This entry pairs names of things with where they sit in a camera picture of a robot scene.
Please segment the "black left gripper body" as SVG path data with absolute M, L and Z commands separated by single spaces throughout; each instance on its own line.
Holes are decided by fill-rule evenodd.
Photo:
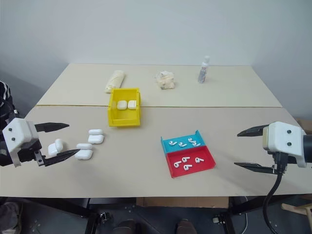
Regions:
M 37 139 L 32 139 L 29 142 L 22 142 L 14 146 L 16 158 L 14 166 L 18 167 L 22 162 L 34 160 L 39 166 L 44 165 L 44 156 L 41 154 L 41 142 Z

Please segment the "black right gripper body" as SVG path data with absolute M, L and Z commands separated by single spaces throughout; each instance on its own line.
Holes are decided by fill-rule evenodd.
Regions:
M 272 155 L 274 160 L 273 168 L 275 171 L 285 171 L 288 164 L 296 164 L 296 159 L 294 156 L 290 156 L 283 152 L 271 152 L 267 151 L 267 154 Z

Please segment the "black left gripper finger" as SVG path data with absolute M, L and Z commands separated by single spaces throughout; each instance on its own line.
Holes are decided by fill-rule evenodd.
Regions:
M 35 129 L 37 132 L 45 132 L 45 133 L 58 131 L 66 127 L 69 127 L 69 124 L 55 122 L 35 124 Z
M 69 159 L 71 156 L 74 156 L 79 151 L 80 151 L 80 149 L 73 149 L 73 150 L 68 150 L 68 151 L 64 151 L 64 152 L 58 153 L 54 157 L 44 158 L 43 159 L 43 164 L 44 164 L 44 166 L 47 167 L 47 166 L 54 165 L 56 163 L 63 162 L 65 160 Z

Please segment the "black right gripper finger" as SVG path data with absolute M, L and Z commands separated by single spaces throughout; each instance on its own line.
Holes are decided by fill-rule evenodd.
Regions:
M 263 130 L 265 127 L 268 127 L 268 125 L 260 125 L 260 126 L 254 126 L 249 129 L 243 130 L 242 132 L 238 133 L 238 137 L 257 137 L 263 135 Z
M 235 162 L 234 164 L 253 172 L 275 174 L 273 167 L 264 167 L 257 163 Z

